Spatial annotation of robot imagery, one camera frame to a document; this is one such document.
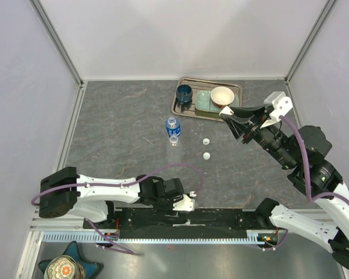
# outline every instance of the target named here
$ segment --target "green plate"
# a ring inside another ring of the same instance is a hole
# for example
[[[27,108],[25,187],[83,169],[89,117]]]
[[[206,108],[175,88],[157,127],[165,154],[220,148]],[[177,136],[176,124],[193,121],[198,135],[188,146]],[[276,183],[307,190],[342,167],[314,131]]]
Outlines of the green plate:
[[[239,97],[235,95],[234,101],[229,105],[233,107],[239,106]],[[195,102],[195,108],[202,112],[219,113],[221,109],[215,106],[211,101],[211,92],[208,90],[199,90]]]

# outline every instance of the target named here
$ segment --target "white wall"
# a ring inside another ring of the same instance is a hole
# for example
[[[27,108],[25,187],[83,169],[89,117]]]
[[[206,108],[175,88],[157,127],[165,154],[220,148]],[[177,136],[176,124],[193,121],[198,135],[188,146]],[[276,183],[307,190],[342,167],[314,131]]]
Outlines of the white wall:
[[[15,276],[76,94],[28,0],[0,0],[0,278]]]
[[[349,0],[338,1],[291,82],[303,124],[321,126],[349,187]]]
[[[84,79],[283,78],[325,0],[41,0]]]

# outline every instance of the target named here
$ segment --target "dark blue mug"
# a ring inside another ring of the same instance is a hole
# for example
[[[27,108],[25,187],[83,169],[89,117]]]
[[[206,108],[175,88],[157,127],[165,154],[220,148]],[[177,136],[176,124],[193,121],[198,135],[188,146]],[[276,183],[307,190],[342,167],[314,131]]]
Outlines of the dark blue mug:
[[[193,89],[189,85],[183,84],[177,87],[176,98],[181,104],[191,101]]]

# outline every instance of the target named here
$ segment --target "bowl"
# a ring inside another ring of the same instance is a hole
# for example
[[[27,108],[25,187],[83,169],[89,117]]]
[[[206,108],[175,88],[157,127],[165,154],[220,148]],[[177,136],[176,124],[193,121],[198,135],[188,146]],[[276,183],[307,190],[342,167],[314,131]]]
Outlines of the bowl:
[[[211,91],[211,101],[218,108],[224,108],[234,101],[234,92],[227,87],[219,86]]]

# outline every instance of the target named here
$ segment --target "water bottle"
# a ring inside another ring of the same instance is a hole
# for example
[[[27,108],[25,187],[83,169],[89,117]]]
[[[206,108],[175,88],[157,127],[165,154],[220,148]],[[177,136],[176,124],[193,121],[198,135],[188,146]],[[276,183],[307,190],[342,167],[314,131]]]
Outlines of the water bottle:
[[[169,164],[182,162],[182,143],[176,135],[169,137],[167,143],[167,159]]]
[[[181,126],[180,126],[180,120],[178,118],[170,116],[167,120],[165,120],[165,127],[168,132],[168,136],[176,135],[180,136],[181,134]]]

